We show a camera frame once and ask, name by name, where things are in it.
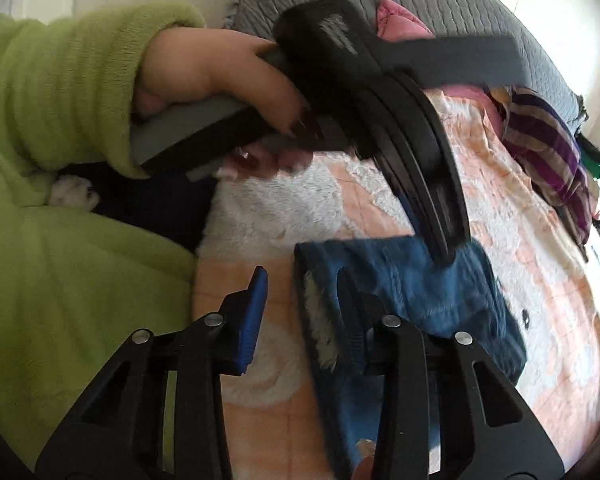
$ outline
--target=human hand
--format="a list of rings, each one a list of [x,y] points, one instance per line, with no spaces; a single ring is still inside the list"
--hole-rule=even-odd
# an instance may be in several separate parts
[[[306,102],[283,73],[258,57],[270,41],[234,30],[174,27],[149,44],[136,83],[134,107],[146,118],[171,104],[231,94],[253,105],[279,132],[293,134],[310,122]],[[232,178],[270,178],[279,170],[305,170],[313,153],[298,149],[273,154],[259,142],[227,156],[222,172]]]
[[[363,438],[356,443],[358,452],[364,457],[353,470],[351,480],[371,480],[371,472],[374,468],[374,456],[376,455],[376,443]]]
[[[371,480],[371,471],[374,468],[374,458],[367,456],[353,470],[351,480]]]

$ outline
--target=green cloth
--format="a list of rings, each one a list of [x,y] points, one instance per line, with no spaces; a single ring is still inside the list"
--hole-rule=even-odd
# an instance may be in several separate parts
[[[54,172],[130,160],[134,81],[154,35],[201,26],[189,6],[49,26],[0,15],[0,432],[32,467],[99,368],[140,327],[190,321],[194,258],[165,238],[45,206]]]

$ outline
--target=striped fabric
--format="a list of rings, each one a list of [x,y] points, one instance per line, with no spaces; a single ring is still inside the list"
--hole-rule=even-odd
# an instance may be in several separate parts
[[[583,247],[589,239],[591,209],[580,149],[556,111],[529,88],[515,88],[506,109],[502,142]]]

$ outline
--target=dark cloth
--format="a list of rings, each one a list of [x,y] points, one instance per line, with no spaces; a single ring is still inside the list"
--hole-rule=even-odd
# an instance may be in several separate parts
[[[74,164],[61,174],[88,179],[100,196],[94,213],[163,236],[192,253],[202,241],[218,181],[190,182],[184,173],[161,173],[145,180],[126,178],[104,162]]]
[[[474,240],[460,248],[447,268],[433,264],[418,237],[380,240],[331,240],[296,246],[296,279],[306,341],[327,454],[338,480],[361,459],[356,443],[376,440],[382,402],[382,378],[360,376],[344,363],[321,367],[306,310],[310,273],[330,321],[336,344],[347,344],[336,293],[336,277],[346,268],[358,290],[377,296],[387,310],[423,332],[451,338],[470,333],[503,373],[517,382],[526,364],[520,329],[507,308],[491,263]],[[430,446],[440,441],[437,401],[430,404]]]
[[[554,108],[529,88],[513,89],[507,111],[504,147],[528,174],[536,193],[555,209],[586,260],[592,215],[576,139]]]

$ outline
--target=blue denim cloth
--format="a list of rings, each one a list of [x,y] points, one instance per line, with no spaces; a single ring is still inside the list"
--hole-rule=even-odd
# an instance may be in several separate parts
[[[306,311],[305,274],[310,272],[340,348],[347,333],[336,293],[338,271],[345,267],[358,290],[375,294],[387,310],[411,321],[423,332],[450,338],[459,330],[470,333],[516,383],[526,364],[520,329],[491,269],[490,261],[474,240],[457,252],[447,268],[435,266],[419,237],[374,240],[331,240],[296,246],[296,278],[302,330],[327,454],[336,478],[348,479],[361,459],[356,442],[375,440],[382,403],[380,377],[359,376],[345,364],[321,368],[317,360]],[[430,417],[430,446],[440,440],[437,410]]]

